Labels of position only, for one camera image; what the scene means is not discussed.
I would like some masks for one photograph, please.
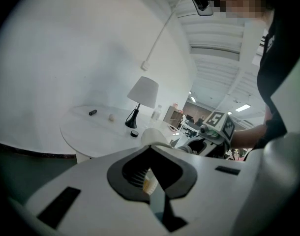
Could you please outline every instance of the white cable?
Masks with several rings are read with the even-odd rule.
[[[146,59],[147,62],[149,61],[149,59],[150,59],[150,57],[151,57],[151,55],[152,55],[152,53],[153,53],[153,51],[154,51],[154,48],[155,48],[156,44],[158,43],[158,41],[159,41],[159,39],[160,39],[160,37],[161,37],[161,35],[162,35],[164,29],[165,29],[166,26],[168,25],[169,21],[171,20],[172,16],[174,15],[174,13],[175,13],[175,11],[176,11],[176,8],[178,7],[178,5],[180,4],[181,1],[182,1],[182,0],[179,0],[179,2],[176,4],[176,6],[174,7],[174,9],[173,9],[173,11],[172,11],[170,17],[168,18],[168,20],[166,21],[165,25],[163,26],[163,28],[162,28],[162,30],[161,30],[161,32],[160,32],[158,38],[156,39],[155,43],[153,44],[153,46],[152,46],[152,48],[151,48],[151,50],[150,50],[150,52],[149,52],[149,55],[148,55],[148,57],[147,57],[147,59]]]
[[[177,149],[182,150],[182,151],[185,151],[185,152],[187,152],[188,154],[194,154],[194,155],[197,155],[197,154],[198,154],[197,151],[192,150],[191,147],[188,146],[188,145],[180,146],[180,147],[178,147]]]

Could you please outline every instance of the round white table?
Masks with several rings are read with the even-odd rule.
[[[95,109],[97,113],[90,116],[89,112]],[[120,150],[140,147],[142,145],[141,136],[150,117],[139,113],[136,120],[138,127],[132,129],[125,125],[130,112],[102,105],[75,107],[63,116],[60,131],[65,141],[76,151],[78,162]],[[110,114],[114,115],[114,121],[109,120]],[[168,123],[158,120],[154,128],[160,130],[168,142],[179,139],[178,146],[187,141],[187,137],[183,133],[174,132],[168,126]],[[130,135],[132,130],[139,133],[137,138]]]

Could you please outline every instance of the black bottle cap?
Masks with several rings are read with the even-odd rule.
[[[130,135],[132,137],[138,137],[139,133],[137,131],[133,130],[133,131],[130,132]]]

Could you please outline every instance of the white ceiling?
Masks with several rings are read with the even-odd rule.
[[[179,0],[166,0],[172,8]],[[232,112],[232,117],[245,128],[263,123],[265,104],[257,89],[257,73],[263,54],[260,46],[264,24],[237,19],[224,13],[197,15],[192,0],[182,0],[176,15],[186,32],[191,55],[197,66],[192,87],[196,105],[209,110]],[[247,110],[235,109],[248,104]]]

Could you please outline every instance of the ceiling light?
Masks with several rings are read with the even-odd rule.
[[[250,106],[247,105],[247,104],[245,104],[244,106],[242,106],[242,107],[240,107],[240,108],[238,108],[238,109],[235,109],[235,111],[241,112],[241,111],[243,111],[243,110],[245,110],[245,109],[248,109],[248,108],[250,108]]]

